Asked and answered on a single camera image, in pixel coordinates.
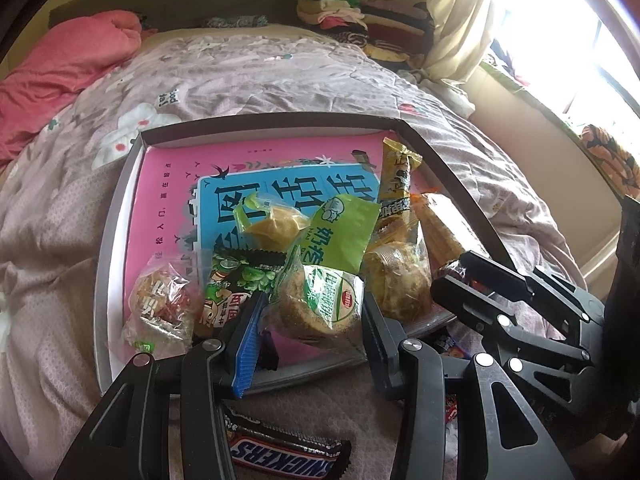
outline bird illustration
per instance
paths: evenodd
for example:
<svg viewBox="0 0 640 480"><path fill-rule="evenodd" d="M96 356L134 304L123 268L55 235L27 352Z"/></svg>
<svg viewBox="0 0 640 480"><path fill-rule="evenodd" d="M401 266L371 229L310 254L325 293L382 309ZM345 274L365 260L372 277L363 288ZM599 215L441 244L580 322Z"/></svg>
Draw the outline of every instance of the bird illustration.
<svg viewBox="0 0 640 480"><path fill-rule="evenodd" d="M222 180L226 179L226 176L229 174L229 167L226 167L226 170L223 170L222 168L220 168L219 166L216 166L215 164L211 165L212 168L215 168L216 170L218 170L218 174L217 175L211 175L212 178L221 178Z"/></svg>

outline stack of clothes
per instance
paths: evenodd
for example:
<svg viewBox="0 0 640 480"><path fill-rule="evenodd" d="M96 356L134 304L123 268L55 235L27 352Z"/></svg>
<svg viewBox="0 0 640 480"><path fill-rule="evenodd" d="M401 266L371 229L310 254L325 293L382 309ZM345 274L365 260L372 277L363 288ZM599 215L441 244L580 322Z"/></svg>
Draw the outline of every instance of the stack of clothes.
<svg viewBox="0 0 640 480"><path fill-rule="evenodd" d="M340 43L367 44L369 35L360 0L298 0L296 12L311 30Z"/></svg>
<svg viewBox="0 0 640 480"><path fill-rule="evenodd" d="M390 70L417 68L433 46L433 19L424 4L360 0L369 31L365 53Z"/></svg>

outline green plastic bag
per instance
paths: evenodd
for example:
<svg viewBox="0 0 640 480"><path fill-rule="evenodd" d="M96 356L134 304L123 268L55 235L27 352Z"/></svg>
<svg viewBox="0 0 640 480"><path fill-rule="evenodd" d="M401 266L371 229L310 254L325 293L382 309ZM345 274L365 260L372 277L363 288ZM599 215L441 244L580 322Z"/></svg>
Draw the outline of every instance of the green plastic bag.
<svg viewBox="0 0 640 480"><path fill-rule="evenodd" d="M299 242L302 263L357 274L379 212L378 203L334 196L316 211Z"/></svg>

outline white flower print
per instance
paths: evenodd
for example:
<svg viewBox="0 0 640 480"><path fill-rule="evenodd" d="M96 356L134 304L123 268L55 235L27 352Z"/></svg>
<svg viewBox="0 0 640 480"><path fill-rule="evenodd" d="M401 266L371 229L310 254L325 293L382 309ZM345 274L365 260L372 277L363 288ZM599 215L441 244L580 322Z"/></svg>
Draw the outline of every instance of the white flower print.
<svg viewBox="0 0 640 480"><path fill-rule="evenodd" d="M173 114L159 114L149 103L138 106L118 119L118 129L106 134L100 142L100 149L94 158L92 169L96 170L109 162L118 160L131 150L132 141L140 132L181 123L180 117Z"/></svg>
<svg viewBox="0 0 640 480"><path fill-rule="evenodd" d="M187 50L189 51L190 54L195 54L196 57L200 57L202 56L203 53L205 53L206 50L210 50L215 46L219 46L221 44L222 43L220 42L213 41L213 38L206 36L204 38L201 38L199 41L194 41L193 43L191 43L187 47Z"/></svg>

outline wrapped pastry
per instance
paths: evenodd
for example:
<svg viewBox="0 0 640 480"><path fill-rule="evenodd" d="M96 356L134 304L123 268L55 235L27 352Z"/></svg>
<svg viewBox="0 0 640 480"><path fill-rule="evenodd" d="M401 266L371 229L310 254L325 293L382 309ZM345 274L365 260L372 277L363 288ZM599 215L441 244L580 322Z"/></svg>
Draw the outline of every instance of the wrapped pastry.
<svg viewBox="0 0 640 480"><path fill-rule="evenodd" d="M429 254L438 267L457 260L465 251L488 255L449 197L440 193L411 195L411 207L420 221Z"/></svg>
<svg viewBox="0 0 640 480"><path fill-rule="evenodd" d="M261 211L264 218L251 222L244 207ZM268 195L251 193L234 209L238 230L255 240L260 249L286 253L300 231L309 226L309 218L282 200Z"/></svg>
<svg viewBox="0 0 640 480"><path fill-rule="evenodd" d="M410 175L422 158L384 140L380 216L360 273L385 317L405 326L431 313L431 269L420 223L410 208Z"/></svg>
<svg viewBox="0 0 640 480"><path fill-rule="evenodd" d="M367 251L362 274L385 317L405 326L431 312L431 269L422 232L415 242L389 241Z"/></svg>
<svg viewBox="0 0 640 480"><path fill-rule="evenodd" d="M152 260L142 270L129 296L131 315L122 337L133 348L156 358L184 354L203 306L193 253Z"/></svg>
<svg viewBox="0 0 640 480"><path fill-rule="evenodd" d="M320 348L362 344L362 280L341 270L303 265L294 248L278 277L262 329Z"/></svg>

